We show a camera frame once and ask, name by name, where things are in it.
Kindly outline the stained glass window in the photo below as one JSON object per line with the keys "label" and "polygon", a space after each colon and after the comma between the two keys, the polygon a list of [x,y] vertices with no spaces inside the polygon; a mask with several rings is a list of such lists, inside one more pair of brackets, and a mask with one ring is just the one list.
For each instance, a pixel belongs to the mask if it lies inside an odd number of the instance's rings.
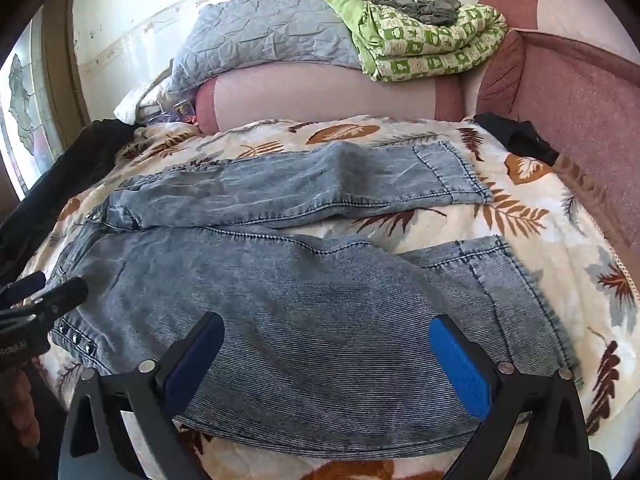
{"label": "stained glass window", "polygon": [[51,146],[51,122],[41,104],[47,96],[32,62],[32,24],[18,37],[1,66],[1,157],[10,182],[22,200],[53,165],[58,147]]}

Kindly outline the pink sofa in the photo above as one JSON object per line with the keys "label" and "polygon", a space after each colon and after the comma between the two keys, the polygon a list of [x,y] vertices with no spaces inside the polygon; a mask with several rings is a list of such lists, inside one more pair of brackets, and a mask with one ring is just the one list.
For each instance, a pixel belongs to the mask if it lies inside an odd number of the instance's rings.
{"label": "pink sofa", "polygon": [[331,65],[264,64],[210,78],[196,118],[217,133],[259,119],[371,114],[531,122],[626,263],[639,261],[639,51],[603,0],[485,0],[509,32],[461,75],[382,84]]}

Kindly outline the leaf pattern fleece blanket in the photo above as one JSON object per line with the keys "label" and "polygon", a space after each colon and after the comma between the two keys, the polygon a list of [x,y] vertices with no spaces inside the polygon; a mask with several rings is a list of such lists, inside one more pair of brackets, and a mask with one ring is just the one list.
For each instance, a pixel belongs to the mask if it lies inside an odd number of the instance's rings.
{"label": "leaf pattern fleece blanket", "polygon": [[51,272],[86,215],[127,178],[218,159],[314,150],[337,140],[371,146],[446,142],[468,161],[488,187],[489,204],[328,220],[308,233],[358,234],[389,252],[502,236],[570,335],[582,366],[580,400],[592,447],[612,474],[630,477],[639,444],[637,260],[614,248],[606,225],[585,208],[576,166],[553,169],[510,154],[472,122],[355,116],[332,122],[264,119],[213,134],[180,122],[141,128],[118,153],[114,169],[65,205],[26,269]]}

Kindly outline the grey quilted blanket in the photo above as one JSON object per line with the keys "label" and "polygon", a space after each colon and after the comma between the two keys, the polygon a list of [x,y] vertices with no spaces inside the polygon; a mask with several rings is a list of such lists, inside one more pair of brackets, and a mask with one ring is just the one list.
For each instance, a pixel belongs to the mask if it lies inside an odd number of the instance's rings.
{"label": "grey quilted blanket", "polygon": [[297,62],[360,67],[349,29],[326,0],[209,4],[172,60],[167,91],[188,92],[230,70]]}

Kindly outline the green patterned folded blanket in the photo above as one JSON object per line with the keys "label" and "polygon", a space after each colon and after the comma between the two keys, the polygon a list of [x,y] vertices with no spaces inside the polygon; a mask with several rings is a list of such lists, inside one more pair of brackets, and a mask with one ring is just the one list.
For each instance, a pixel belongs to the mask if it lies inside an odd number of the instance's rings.
{"label": "green patterned folded blanket", "polygon": [[450,25],[423,24],[374,0],[324,0],[352,36],[361,69],[374,81],[454,75],[487,61],[506,38],[506,18],[486,4],[464,4]]}

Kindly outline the black cloth right side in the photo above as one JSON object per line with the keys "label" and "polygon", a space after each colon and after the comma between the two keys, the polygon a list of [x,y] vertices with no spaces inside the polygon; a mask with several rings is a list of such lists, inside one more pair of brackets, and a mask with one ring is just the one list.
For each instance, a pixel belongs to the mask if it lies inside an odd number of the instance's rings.
{"label": "black cloth right side", "polygon": [[513,155],[533,158],[550,167],[559,157],[559,153],[539,135],[528,120],[517,122],[494,113],[476,114],[473,120]]}

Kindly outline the colourful small package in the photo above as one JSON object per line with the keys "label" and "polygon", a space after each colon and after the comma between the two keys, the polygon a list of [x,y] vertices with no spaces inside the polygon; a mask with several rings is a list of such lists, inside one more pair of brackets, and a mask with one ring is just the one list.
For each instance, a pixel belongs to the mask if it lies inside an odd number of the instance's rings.
{"label": "colourful small package", "polygon": [[196,113],[190,100],[183,100],[172,107],[171,116],[176,122],[196,123]]}

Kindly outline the grey denim jeans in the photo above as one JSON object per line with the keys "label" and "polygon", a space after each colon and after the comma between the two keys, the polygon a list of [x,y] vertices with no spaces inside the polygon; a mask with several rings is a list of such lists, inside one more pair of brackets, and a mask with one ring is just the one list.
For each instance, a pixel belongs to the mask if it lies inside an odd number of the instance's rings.
{"label": "grey denim jeans", "polygon": [[52,338],[103,373],[131,370],[208,311],[224,344],[180,415],[256,448],[382,460],[458,448],[476,423],[428,342],[446,314],[521,372],[576,370],[570,337],[501,237],[426,241],[396,254],[306,224],[487,204],[448,143],[366,146],[212,162],[130,179],[90,212],[56,280],[87,300]]}

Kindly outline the dark grey folded cloth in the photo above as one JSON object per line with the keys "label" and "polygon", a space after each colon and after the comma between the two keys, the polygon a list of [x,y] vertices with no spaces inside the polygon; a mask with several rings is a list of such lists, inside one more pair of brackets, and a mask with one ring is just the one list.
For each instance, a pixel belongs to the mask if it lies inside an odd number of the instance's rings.
{"label": "dark grey folded cloth", "polygon": [[371,0],[379,6],[389,6],[425,25],[451,26],[462,7],[459,0]]}

